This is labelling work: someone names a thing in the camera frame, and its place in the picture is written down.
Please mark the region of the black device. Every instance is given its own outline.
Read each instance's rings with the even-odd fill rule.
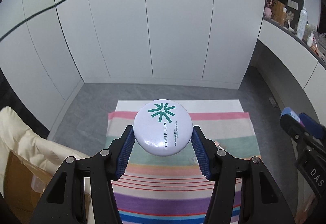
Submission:
[[[304,224],[325,224],[326,149],[291,115],[281,115],[280,124],[281,128],[297,143],[298,158],[295,166],[306,179],[317,200]],[[320,124],[319,126],[320,131],[325,133],[325,127]]]
[[[281,126],[284,128],[284,124],[287,124],[289,135],[296,139],[298,132],[300,135],[303,133],[303,136],[296,140],[309,142],[307,146],[313,145],[311,138],[305,134],[306,131],[298,131],[296,124],[287,118],[281,118]],[[114,140],[108,149],[98,152],[93,157],[81,160],[67,157],[40,198],[30,224],[86,224],[85,177],[90,177],[91,180],[95,223],[122,224],[111,181],[117,181],[124,174],[134,142],[133,127],[129,125],[120,139]],[[252,157],[250,160],[234,158],[225,150],[218,149],[212,140],[206,139],[199,126],[194,126],[191,142],[202,174],[209,181],[215,181],[204,224],[230,223],[236,177],[242,178],[239,224],[295,223],[283,194],[258,157]],[[313,145],[311,148],[315,150],[319,147]],[[306,172],[308,175],[311,172],[310,162],[310,160],[306,162],[307,165],[299,169],[300,172]],[[314,168],[316,173],[323,169]],[[325,195],[322,189],[317,190],[323,198]],[[7,215],[1,213],[1,216],[8,220],[7,223],[19,223],[15,222],[15,216],[8,213],[8,210]],[[321,210],[317,210],[304,224],[324,223],[321,222],[321,217],[323,217]]]

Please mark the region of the brown box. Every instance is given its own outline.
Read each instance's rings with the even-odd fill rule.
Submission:
[[[31,188],[33,174],[10,152],[4,178],[4,200],[22,224],[28,224],[40,199]]]
[[[283,7],[285,7],[285,5],[277,0],[273,0],[273,3],[270,6],[270,9],[272,11],[271,18],[281,25],[283,24],[283,19],[282,19]]]

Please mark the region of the striped cloth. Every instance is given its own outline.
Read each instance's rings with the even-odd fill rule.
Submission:
[[[132,125],[137,112],[109,114],[105,147],[121,137]],[[199,125],[208,139],[218,141],[234,157],[260,157],[255,132],[248,113],[190,113],[193,125]],[[231,223],[238,223],[241,178],[236,179]],[[214,182],[201,174],[189,143],[181,152],[156,157],[135,142],[126,173],[112,181],[115,199],[124,224],[197,224],[203,223]]]

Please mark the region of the white cloth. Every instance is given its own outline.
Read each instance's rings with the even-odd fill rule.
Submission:
[[[0,191],[3,196],[4,174],[11,151],[45,184],[49,183],[66,157],[89,157],[82,152],[42,139],[11,107],[6,106],[0,111]],[[85,179],[85,193],[91,194],[89,178]],[[95,223],[92,203],[89,207],[88,223]]]

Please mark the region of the label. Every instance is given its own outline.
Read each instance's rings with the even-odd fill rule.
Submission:
[[[313,182],[316,189],[322,195],[326,188],[326,174],[324,170],[313,158],[307,161],[304,170],[307,172],[307,175]]]
[[[300,125],[304,127],[304,123],[302,123],[300,117],[291,108],[289,107],[284,108],[283,111],[281,112],[281,116],[285,114],[291,116],[295,121],[297,121]]]
[[[180,104],[160,99],[143,106],[134,120],[134,134],[138,144],[157,156],[171,156],[180,152],[190,141],[192,121]]]

